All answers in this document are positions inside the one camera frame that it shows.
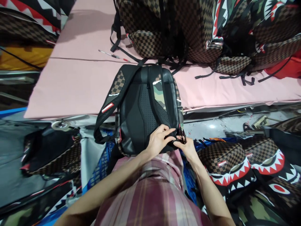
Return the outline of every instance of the strap buckle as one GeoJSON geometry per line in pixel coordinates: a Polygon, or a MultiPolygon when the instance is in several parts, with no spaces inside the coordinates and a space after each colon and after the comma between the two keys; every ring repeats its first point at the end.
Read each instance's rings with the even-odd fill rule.
{"type": "Polygon", "coordinates": [[[186,142],[187,142],[187,140],[186,140],[186,135],[185,135],[185,132],[184,132],[184,130],[183,130],[182,127],[180,127],[179,133],[180,133],[180,136],[181,136],[180,142],[181,142],[182,144],[186,144],[186,142]]]}

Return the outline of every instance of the pink foam mat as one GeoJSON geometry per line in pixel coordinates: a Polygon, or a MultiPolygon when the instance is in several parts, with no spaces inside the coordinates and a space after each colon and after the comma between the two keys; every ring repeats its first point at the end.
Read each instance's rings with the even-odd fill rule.
{"type": "MultiPolygon", "coordinates": [[[[54,51],[34,88],[26,118],[54,118],[82,114],[98,114],[119,68],[126,63],[100,53],[109,52],[109,37],[115,8],[109,0],[77,0],[54,51]]],[[[122,31],[120,47],[140,57],[122,31]]],[[[114,54],[132,62],[126,54],[114,54]]],[[[175,74],[182,105],[186,111],[221,106],[301,101],[301,79],[270,78],[254,86],[243,86],[238,79],[219,79],[209,67],[185,67],[175,74]]],[[[253,73],[256,81],[265,72],[253,73]]]]}

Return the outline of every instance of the person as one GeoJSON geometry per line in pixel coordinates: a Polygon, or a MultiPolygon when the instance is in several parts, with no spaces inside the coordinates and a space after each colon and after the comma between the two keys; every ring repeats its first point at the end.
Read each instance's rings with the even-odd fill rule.
{"type": "Polygon", "coordinates": [[[235,225],[227,205],[194,148],[168,136],[174,128],[159,126],[145,150],[124,157],[113,172],[70,206],[57,220],[63,225],[235,225]],[[183,193],[183,162],[179,150],[159,154],[169,143],[191,164],[208,216],[183,193]]]}

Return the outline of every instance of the hand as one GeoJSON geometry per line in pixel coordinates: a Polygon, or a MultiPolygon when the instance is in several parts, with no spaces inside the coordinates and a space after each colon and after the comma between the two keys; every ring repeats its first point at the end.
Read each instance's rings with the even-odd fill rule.
{"type": "Polygon", "coordinates": [[[144,150],[149,155],[149,160],[157,156],[169,142],[176,140],[175,137],[164,139],[175,130],[175,128],[170,129],[168,126],[162,124],[150,135],[150,141],[144,150]]]}
{"type": "Polygon", "coordinates": [[[185,154],[187,160],[191,165],[194,163],[199,163],[200,158],[198,157],[198,154],[195,150],[193,140],[189,137],[186,137],[186,141],[187,141],[186,144],[183,144],[179,141],[175,141],[173,145],[180,148],[183,151],[183,153],[185,154]]]}

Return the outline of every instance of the plaid shirt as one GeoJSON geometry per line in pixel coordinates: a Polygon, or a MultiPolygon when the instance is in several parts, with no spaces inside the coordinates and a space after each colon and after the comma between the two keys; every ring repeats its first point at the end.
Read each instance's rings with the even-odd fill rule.
{"type": "MultiPolygon", "coordinates": [[[[118,160],[114,171],[131,158],[118,160]]],[[[94,225],[211,225],[184,196],[182,171],[179,150],[158,155],[101,205],[94,225]]]]}

